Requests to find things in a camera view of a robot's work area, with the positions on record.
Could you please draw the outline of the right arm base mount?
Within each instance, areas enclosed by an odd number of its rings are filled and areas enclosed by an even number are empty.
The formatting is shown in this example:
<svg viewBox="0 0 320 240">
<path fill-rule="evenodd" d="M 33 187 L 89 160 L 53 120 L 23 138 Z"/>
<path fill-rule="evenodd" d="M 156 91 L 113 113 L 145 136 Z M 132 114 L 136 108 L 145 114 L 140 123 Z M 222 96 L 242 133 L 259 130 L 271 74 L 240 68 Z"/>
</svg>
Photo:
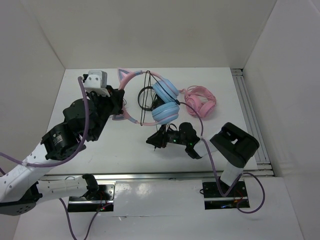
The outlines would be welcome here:
<svg viewBox="0 0 320 240">
<path fill-rule="evenodd" d="M 199 193 L 203 195 L 205 210 L 236 209 L 237 204 L 240 208 L 250 207 L 247 188 L 242 180 L 237 182 L 226 197 L 220 194 L 215 181 L 203 182 Z"/>
</svg>

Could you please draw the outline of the blue pink cat-ear headphones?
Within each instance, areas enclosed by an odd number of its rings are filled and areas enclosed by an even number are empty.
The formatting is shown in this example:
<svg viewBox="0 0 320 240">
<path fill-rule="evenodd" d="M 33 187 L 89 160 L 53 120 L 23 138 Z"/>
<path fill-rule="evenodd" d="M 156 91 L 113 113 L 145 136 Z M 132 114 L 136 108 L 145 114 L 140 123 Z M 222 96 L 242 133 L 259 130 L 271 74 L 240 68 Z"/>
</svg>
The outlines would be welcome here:
<svg viewBox="0 0 320 240">
<path fill-rule="evenodd" d="M 180 111 L 180 102 L 178 101 L 179 90 L 168 79 L 150 70 L 130 71 L 119 68 L 117 73 L 120 82 L 120 90 L 124 90 L 129 81 L 140 75 L 149 75 L 155 80 L 153 85 L 144 87 L 145 90 L 152 89 L 154 91 L 151 106 L 149 108 L 146 106 L 141 108 L 143 111 L 151 112 L 153 122 L 145 122 L 144 119 L 134 119 L 127 112 L 125 107 L 122 108 L 123 113 L 112 117 L 113 120 L 129 120 L 130 122 L 141 126 L 155 126 L 169 124 L 178 118 Z"/>
</svg>

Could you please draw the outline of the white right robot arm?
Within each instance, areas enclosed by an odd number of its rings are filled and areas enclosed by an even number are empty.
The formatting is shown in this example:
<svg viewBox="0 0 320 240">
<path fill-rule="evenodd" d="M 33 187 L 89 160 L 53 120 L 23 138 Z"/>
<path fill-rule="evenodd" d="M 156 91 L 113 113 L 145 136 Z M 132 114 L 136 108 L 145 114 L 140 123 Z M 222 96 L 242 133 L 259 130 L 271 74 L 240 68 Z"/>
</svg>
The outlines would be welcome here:
<svg viewBox="0 0 320 240">
<path fill-rule="evenodd" d="M 181 123 L 177 130 L 162 125 L 147 138 L 146 143 L 155 148 L 165 148 L 167 144 L 182 145 L 190 158 L 209 157 L 212 165 L 212 153 L 220 153 L 227 160 L 218 184 L 218 190 L 223 196 L 230 196 L 235 191 L 236 182 L 243 174 L 244 167 L 260 147 L 252 135 L 231 122 L 225 123 L 209 140 L 198 136 L 190 122 Z"/>
</svg>

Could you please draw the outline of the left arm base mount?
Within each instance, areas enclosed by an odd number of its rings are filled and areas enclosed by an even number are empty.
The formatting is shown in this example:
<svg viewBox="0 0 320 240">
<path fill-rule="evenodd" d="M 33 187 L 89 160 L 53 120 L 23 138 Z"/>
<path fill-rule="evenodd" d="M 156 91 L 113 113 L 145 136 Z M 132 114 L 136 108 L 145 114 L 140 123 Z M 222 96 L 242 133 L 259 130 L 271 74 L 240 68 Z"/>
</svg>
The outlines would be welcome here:
<svg viewBox="0 0 320 240">
<path fill-rule="evenodd" d="M 114 211 L 114 198 L 116 183 L 102 181 L 98 184 L 98 191 L 90 197 L 71 196 L 68 199 L 67 211 L 69 213 L 94 213 Z"/>
</svg>

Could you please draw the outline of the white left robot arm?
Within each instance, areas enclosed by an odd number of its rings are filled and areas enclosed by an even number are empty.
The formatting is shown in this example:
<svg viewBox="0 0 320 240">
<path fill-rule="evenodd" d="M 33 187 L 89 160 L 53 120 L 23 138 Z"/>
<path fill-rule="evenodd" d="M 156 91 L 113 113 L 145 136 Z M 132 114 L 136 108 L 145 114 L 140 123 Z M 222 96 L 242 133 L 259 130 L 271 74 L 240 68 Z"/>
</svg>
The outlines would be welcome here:
<svg viewBox="0 0 320 240">
<path fill-rule="evenodd" d="M 123 89 L 106 86 L 107 96 L 83 91 L 82 99 L 63 110 L 64 121 L 43 137 L 34 151 L 0 178 L 0 213 L 19 216 L 36 205 L 65 197 L 92 200 L 99 185 L 92 174 L 65 180 L 41 181 L 55 164 L 86 149 L 85 142 L 97 141 L 111 115 L 123 113 Z"/>
</svg>

